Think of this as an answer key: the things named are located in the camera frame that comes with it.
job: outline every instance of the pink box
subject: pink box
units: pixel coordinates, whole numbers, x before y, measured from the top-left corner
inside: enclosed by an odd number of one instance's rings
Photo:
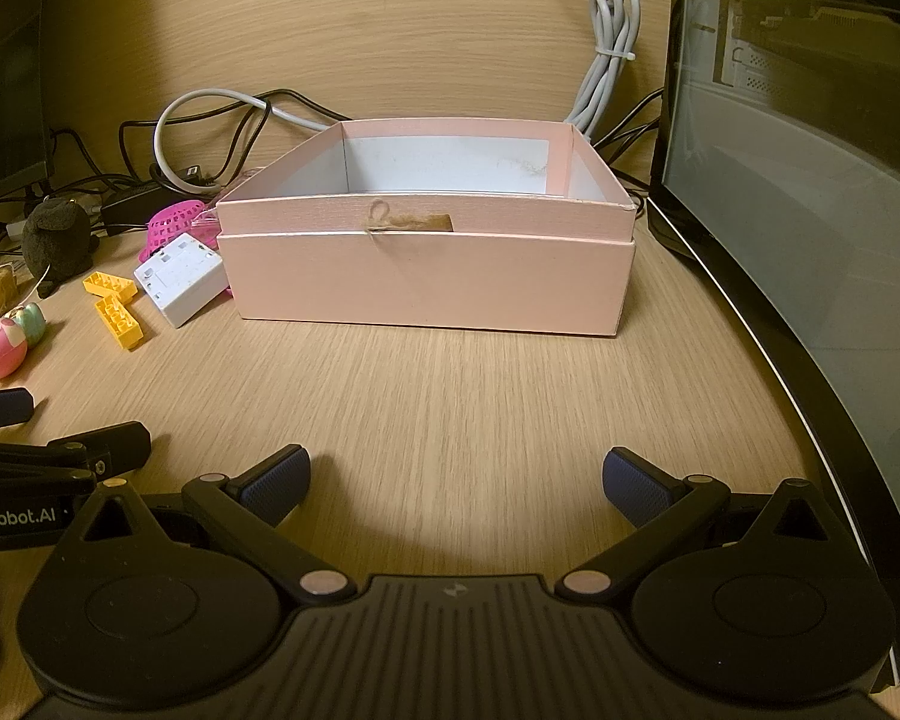
[[[556,122],[340,122],[217,209],[245,319],[612,336],[634,261],[636,206]]]

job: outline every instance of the power adapter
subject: power adapter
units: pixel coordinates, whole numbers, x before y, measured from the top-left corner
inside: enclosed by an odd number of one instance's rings
[[[202,184],[198,165],[188,167],[180,177],[190,183]],[[155,214],[185,199],[176,191],[148,181],[138,187],[116,191],[101,205],[100,218],[108,235],[120,235],[135,226],[146,226]]]

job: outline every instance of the yellow toy brick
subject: yellow toy brick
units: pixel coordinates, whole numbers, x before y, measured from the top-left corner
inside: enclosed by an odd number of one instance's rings
[[[120,346],[130,349],[143,341],[144,331],[140,322],[130,315],[115,295],[106,295],[106,298],[98,300],[94,305],[103,324],[106,324],[106,329],[117,338]]]
[[[98,295],[101,298],[113,295],[120,303],[129,303],[130,298],[137,293],[137,285],[132,279],[102,274],[101,271],[94,271],[83,279],[83,288],[90,295]]]

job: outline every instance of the white cable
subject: white cable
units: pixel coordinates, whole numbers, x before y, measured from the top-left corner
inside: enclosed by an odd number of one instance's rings
[[[596,57],[583,76],[573,110],[564,119],[588,140],[610,103],[624,62],[636,59],[632,48],[640,31],[640,0],[590,0],[590,20]]]
[[[160,118],[156,122],[156,129],[154,129],[154,156],[156,157],[156,164],[160,166],[160,170],[163,170],[163,175],[173,184],[173,186],[180,190],[187,191],[188,193],[216,194],[223,189],[220,184],[199,186],[180,178],[180,176],[173,171],[173,168],[170,167],[170,163],[167,162],[167,158],[163,154],[163,146],[161,146],[160,143],[160,139],[163,136],[163,128],[167,124],[167,119],[170,119],[170,114],[180,108],[183,103],[189,103],[190,100],[196,100],[197,98],[231,98],[231,100],[240,100],[241,103],[253,105],[256,108],[261,108],[263,110],[266,110],[266,103],[264,100],[245,95],[242,92],[234,92],[231,89],[197,89],[194,92],[187,92],[187,94],[182,97],[178,97],[167,106],[162,114],[160,114]],[[292,113],[287,113],[275,106],[271,108],[271,113],[274,114],[277,119],[283,119],[284,122],[290,122],[291,124],[299,124],[300,127],[306,127],[307,129],[319,131],[327,129],[328,127],[327,124],[311,122],[309,119],[301,119],[299,116],[294,116]]]

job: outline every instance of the wooden table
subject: wooden table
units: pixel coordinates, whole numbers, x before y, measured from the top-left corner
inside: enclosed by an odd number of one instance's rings
[[[130,276],[142,240],[103,241],[98,267]],[[602,495],[613,445],[741,491],[768,493],[813,466],[754,344],[644,223],[617,338],[244,322],[223,296],[173,330],[138,295],[130,309],[146,339],[125,352],[94,299],[74,281],[43,302],[48,338],[0,382],[29,388],[36,414],[0,440],[139,419],[154,453],[132,482],[148,493],[299,442],[314,480],[281,530],[358,581],[371,571],[552,581],[631,531]],[[38,695],[13,625],[47,554],[0,554],[1,720]],[[880,700],[900,716],[900,689]]]

